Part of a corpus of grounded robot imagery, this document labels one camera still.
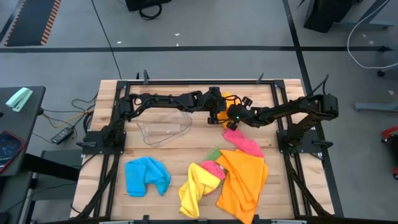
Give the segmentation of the black floor cabinet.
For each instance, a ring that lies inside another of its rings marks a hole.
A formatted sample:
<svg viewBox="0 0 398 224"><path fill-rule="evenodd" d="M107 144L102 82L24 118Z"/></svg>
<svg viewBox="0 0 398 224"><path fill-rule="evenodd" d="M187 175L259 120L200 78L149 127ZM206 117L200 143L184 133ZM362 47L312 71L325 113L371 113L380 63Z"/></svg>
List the black floor cabinet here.
<svg viewBox="0 0 398 224"><path fill-rule="evenodd" d="M353 0L309 0L303 27L327 33L334 23L341 22L353 5Z"/></svg>

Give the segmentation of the smartphone with red case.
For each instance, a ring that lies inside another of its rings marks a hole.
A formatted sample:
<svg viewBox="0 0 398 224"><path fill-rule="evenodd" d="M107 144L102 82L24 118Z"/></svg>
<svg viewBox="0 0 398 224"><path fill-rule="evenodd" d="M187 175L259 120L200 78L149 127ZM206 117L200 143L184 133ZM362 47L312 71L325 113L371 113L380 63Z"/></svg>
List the smartphone with red case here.
<svg viewBox="0 0 398 224"><path fill-rule="evenodd" d="M25 147L25 141L8 131L0 133L0 173L3 173Z"/></svg>

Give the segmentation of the clear plastic container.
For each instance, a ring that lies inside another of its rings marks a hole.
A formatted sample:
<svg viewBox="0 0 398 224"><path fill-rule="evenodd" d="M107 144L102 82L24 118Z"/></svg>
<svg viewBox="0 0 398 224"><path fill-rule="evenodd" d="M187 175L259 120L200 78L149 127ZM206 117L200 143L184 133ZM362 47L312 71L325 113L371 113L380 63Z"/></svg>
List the clear plastic container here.
<svg viewBox="0 0 398 224"><path fill-rule="evenodd" d="M160 147L190 131L192 117L187 112L150 109L134 119L144 142Z"/></svg>

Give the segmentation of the large orange microfiber towel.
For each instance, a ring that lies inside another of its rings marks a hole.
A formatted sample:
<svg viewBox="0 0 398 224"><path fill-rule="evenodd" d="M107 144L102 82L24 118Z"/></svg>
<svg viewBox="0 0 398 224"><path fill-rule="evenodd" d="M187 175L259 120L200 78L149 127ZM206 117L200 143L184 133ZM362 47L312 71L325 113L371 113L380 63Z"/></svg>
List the large orange microfiber towel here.
<svg viewBox="0 0 398 224"><path fill-rule="evenodd" d="M222 150L216 162L226 170L216 206L242 223L251 224L269 174L265 159L237 149Z"/></svg>

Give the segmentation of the mint green stapler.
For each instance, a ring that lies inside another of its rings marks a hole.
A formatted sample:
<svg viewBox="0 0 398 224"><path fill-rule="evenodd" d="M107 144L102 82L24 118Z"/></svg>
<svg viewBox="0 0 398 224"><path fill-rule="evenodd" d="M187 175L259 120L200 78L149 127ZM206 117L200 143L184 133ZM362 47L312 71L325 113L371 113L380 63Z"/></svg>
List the mint green stapler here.
<svg viewBox="0 0 398 224"><path fill-rule="evenodd" d="M6 106L11 108L15 112L20 112L32 94L32 90L23 87L8 99L8 101L6 102Z"/></svg>

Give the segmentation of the black metal table frame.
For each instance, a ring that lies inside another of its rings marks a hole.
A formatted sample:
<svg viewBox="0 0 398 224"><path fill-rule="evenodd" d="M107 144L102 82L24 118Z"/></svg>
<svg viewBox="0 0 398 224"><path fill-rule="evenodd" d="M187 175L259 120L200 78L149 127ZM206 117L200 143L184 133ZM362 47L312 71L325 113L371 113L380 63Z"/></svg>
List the black metal table frame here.
<svg viewBox="0 0 398 224"><path fill-rule="evenodd" d="M263 80L257 82L247 80L103 80L99 86L96 105L93 111L91 128L100 130L111 119L115 97L124 96L125 90L135 93L149 92L163 95L179 95L195 90L207 91L211 86L218 86L223 91L249 96L256 106L273 106L275 103L285 103L303 95L301 81L298 79ZM256 140L266 155L266 161L271 169L271 176L262 191L257 207L259 219L269 222L271 219L291 218L294 215L292 200L297 200L299 208L304 207L299 189L290 190L292 179L285 169L285 155L277 148L279 129L288 124L298 122L304 114L295 114L289 118L280 119L264 128L242 126L242 130ZM135 122L126 125L125 150L119 155L118 168L113 179L106 186L102 198L97 202L98 213L83 213L91 197L105 175L112 168L112 157L98 155L87 163L80 172L73 201L71 221L76 223L99 224L106 221L133 220L142 221L144 215L150 222L184 222L192 219L178 212L178 188L187 178L188 165L199 161L214 147L231 148L231 144L221 136L222 128L207 123L207 115L197 112L192 116L190 127L173 141L153 148L144 143L139 128ZM170 190L164 195L157 194L154 186L149 187L147 196L141 198L129 197L124 180L124 164L127 161L141 157L152 156L162 161L172 176Z"/></svg>

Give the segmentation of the blue microfiber towel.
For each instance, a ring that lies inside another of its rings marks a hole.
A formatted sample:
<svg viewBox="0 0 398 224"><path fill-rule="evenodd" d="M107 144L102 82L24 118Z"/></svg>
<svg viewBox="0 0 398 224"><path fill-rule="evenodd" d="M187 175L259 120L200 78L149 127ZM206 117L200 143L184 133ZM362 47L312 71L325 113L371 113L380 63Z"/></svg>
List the blue microfiber towel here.
<svg viewBox="0 0 398 224"><path fill-rule="evenodd" d="M154 184L163 196L171 183L171 175L160 161L153 157L140 157L125 163L126 190L131 197L143 197L147 185Z"/></svg>

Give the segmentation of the long pink microfiber towel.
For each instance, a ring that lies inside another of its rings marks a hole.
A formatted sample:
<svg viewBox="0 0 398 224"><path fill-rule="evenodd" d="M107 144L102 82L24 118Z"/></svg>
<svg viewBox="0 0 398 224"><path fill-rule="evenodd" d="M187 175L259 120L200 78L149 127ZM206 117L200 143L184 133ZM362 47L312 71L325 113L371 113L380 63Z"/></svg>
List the long pink microfiber towel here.
<svg viewBox="0 0 398 224"><path fill-rule="evenodd" d="M223 137L233 143L239 150L256 157L264 158L261 147L252 139L247 138L240 130L226 129Z"/></svg>

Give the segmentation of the small orange microfiber towel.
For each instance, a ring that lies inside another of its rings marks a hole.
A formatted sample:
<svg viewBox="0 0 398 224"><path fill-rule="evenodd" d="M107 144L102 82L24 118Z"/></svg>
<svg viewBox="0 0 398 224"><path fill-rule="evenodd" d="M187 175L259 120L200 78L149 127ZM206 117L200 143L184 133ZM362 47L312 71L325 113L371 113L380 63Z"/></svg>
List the small orange microfiber towel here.
<svg viewBox="0 0 398 224"><path fill-rule="evenodd" d="M223 128L227 129L228 109L231 105L236 104L236 97L233 96L228 91L223 92L222 97L226 98L226 109L224 111L218 113L218 120L219 120L219 123L222 124Z"/></svg>

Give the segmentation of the black side table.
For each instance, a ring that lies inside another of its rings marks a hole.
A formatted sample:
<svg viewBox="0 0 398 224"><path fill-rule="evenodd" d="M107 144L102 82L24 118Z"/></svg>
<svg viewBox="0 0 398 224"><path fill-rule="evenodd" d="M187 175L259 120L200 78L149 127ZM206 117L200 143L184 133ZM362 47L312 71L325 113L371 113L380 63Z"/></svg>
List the black side table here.
<svg viewBox="0 0 398 224"><path fill-rule="evenodd" d="M10 132L25 142L24 148L0 173L0 177L16 175L21 171L21 165L24 161L30 137L41 109L46 88L44 86L28 86L27 88L32 90L32 95L20 112L13 111L5 103L21 89L21 86L0 88L0 112L3 113L3 116L0 118L0 133L3 131Z"/></svg>

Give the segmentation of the green microfiber towel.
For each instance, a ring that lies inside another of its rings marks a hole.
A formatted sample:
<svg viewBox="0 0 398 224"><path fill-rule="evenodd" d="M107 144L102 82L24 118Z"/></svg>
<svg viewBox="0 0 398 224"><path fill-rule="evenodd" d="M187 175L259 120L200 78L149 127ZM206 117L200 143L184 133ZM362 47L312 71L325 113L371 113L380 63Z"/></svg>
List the green microfiber towel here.
<svg viewBox="0 0 398 224"><path fill-rule="evenodd" d="M206 157L206 161L215 161L221 155L220 149L218 147L214 148Z"/></svg>

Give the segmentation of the bunched pink microfiber towel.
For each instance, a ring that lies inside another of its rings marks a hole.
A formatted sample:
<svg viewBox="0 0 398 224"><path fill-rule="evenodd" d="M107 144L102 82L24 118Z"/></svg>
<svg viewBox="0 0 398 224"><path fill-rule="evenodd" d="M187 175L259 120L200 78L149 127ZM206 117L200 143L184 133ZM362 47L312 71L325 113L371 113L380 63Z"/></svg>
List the bunched pink microfiber towel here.
<svg viewBox="0 0 398 224"><path fill-rule="evenodd" d="M225 173L223 168L215 161L203 161L200 166L220 180L225 179Z"/></svg>

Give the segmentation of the black power adapter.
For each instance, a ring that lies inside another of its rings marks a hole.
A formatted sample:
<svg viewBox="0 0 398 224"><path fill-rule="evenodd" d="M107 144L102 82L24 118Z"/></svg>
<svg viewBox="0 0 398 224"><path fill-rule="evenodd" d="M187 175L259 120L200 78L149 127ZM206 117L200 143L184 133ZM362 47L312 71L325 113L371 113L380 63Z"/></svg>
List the black power adapter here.
<svg viewBox="0 0 398 224"><path fill-rule="evenodd" d="M56 134L51 139L51 142L56 145L59 145L64 140L68 139L73 133L74 133L74 130L72 128L63 128L58 134Z"/></svg>

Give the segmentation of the grey metal table foot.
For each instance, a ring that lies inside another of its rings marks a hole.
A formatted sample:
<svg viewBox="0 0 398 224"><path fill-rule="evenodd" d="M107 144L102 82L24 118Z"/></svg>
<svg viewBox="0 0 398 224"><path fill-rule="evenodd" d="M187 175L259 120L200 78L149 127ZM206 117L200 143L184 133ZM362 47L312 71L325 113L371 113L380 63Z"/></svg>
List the grey metal table foot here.
<svg viewBox="0 0 398 224"><path fill-rule="evenodd" d="M356 111L387 111L398 112L398 103L354 103Z"/></svg>

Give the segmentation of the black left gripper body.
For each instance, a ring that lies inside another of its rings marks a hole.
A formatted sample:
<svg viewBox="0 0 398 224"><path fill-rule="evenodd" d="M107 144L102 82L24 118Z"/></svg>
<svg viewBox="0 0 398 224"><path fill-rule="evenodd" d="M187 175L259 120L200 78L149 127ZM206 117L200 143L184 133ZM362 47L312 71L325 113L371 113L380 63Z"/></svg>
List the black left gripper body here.
<svg viewBox="0 0 398 224"><path fill-rule="evenodd" d="M226 109L226 100L217 86L209 87L209 90L197 96L198 107L195 111L209 112L208 124L218 124L218 114Z"/></svg>

